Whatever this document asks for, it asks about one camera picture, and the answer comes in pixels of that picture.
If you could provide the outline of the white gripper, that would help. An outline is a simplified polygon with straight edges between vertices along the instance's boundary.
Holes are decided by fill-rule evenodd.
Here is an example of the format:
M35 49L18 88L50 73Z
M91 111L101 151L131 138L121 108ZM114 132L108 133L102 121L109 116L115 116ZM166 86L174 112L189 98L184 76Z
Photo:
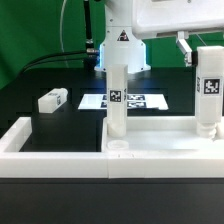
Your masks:
M224 0L133 0L132 32L138 39L173 36L184 55L186 67L192 65L188 33L216 32L224 29Z

